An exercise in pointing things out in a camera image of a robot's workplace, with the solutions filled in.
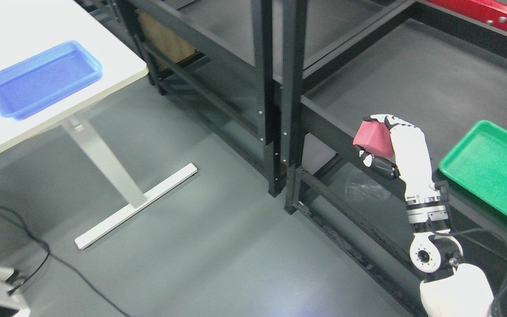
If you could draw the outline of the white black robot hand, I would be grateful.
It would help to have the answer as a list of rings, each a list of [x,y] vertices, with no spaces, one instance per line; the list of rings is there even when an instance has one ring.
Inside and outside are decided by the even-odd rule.
[[[372,114],[363,120],[378,121],[388,128],[400,179],[406,184],[406,201],[438,196],[438,191],[431,186],[433,180],[430,154],[423,131],[392,114]]]

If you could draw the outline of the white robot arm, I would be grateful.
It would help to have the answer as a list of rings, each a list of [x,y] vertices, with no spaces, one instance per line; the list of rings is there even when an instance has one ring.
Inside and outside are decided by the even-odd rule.
[[[446,182],[418,182],[404,194],[414,231],[410,260],[425,273],[421,303],[429,317],[490,317],[493,292],[482,269],[465,261],[451,228],[447,190]]]

